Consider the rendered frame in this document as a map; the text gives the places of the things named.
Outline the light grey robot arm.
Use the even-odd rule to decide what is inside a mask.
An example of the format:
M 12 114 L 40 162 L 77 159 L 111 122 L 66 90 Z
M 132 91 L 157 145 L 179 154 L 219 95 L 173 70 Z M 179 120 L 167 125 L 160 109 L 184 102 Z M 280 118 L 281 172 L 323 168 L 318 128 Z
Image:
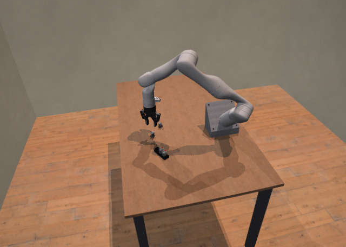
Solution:
M 164 65 L 145 73 L 138 79 L 143 95 L 143 106 L 145 108 L 153 108 L 155 102 L 161 99 L 154 96 L 155 83 L 169 77 L 177 69 L 185 76 L 203 87 L 208 93 L 217 99 L 229 99 L 237 103 L 236 108 L 223 113 L 219 122 L 222 126 L 228 127 L 236 123 L 247 122 L 254 110 L 253 105 L 233 91 L 220 78 L 212 75 L 206 75 L 199 71 L 195 66 L 198 61 L 198 55 L 193 50 L 184 50 L 178 56 L 165 63 Z M 234 112 L 234 113 L 232 113 Z M 230 114 L 231 113 L 231 114 Z

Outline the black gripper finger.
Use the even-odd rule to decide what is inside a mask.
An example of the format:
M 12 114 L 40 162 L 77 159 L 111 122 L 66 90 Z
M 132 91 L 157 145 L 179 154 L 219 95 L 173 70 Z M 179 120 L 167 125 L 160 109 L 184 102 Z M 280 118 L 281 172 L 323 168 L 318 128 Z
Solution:
M 152 120 L 154 121 L 154 127 L 156 127 L 157 122 L 159 121 L 161 114 L 160 113 L 156 113 L 156 115 L 154 117 L 153 117 L 152 114 L 150 114 L 150 116 L 151 116 Z
M 143 109 L 140 111 L 140 113 L 141 113 L 142 119 L 145 119 L 145 123 L 146 123 L 146 125 L 148 125 L 149 124 L 148 113 L 146 113 L 146 115 L 145 115 Z

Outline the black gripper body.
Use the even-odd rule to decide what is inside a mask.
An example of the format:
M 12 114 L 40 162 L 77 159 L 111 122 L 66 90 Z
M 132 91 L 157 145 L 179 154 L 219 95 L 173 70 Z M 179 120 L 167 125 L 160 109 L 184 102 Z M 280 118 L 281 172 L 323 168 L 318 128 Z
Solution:
M 145 114 L 148 113 L 148 117 L 151 117 L 150 114 L 152 114 L 153 117 L 155 116 L 155 114 L 156 114 L 156 105 L 153 108 L 145 108 L 145 107 L 143 107 L 143 108 L 144 108 L 144 113 Z

